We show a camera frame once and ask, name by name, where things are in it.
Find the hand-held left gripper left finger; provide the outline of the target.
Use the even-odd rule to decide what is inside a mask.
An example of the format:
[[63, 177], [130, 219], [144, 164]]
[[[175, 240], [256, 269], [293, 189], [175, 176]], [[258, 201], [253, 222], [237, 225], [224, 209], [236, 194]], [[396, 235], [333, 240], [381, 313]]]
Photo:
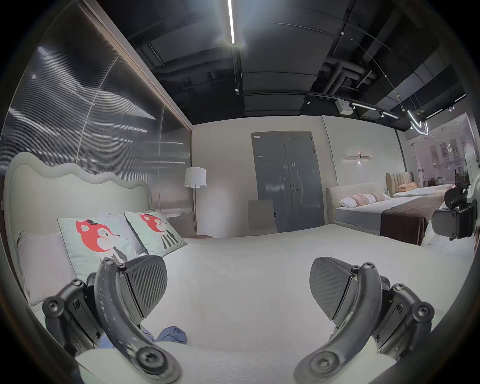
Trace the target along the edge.
[[45, 327], [72, 357], [99, 349], [106, 335], [145, 379], [175, 383], [182, 374], [180, 363], [141, 330], [167, 284], [167, 267], [160, 256], [141, 256], [122, 264], [105, 258], [87, 282], [74, 279], [43, 301]]

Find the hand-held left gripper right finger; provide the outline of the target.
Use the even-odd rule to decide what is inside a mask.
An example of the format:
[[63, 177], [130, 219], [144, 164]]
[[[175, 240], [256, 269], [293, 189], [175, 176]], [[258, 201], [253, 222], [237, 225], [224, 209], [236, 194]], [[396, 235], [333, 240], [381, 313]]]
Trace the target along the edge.
[[296, 383], [332, 383], [370, 339], [376, 353], [399, 361], [432, 331], [433, 306], [405, 284], [391, 285], [372, 262], [351, 265], [319, 257], [312, 264], [309, 286], [335, 328], [328, 342], [297, 364]]

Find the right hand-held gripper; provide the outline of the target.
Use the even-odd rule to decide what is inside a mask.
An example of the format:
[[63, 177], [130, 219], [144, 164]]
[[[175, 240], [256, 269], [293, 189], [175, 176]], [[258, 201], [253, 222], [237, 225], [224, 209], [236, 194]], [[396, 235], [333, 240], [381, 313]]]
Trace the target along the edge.
[[464, 173], [456, 174], [455, 188], [444, 195], [447, 208], [436, 210], [431, 216], [435, 234], [450, 241], [469, 238], [474, 234], [480, 199], [479, 157], [474, 150], [465, 152]]

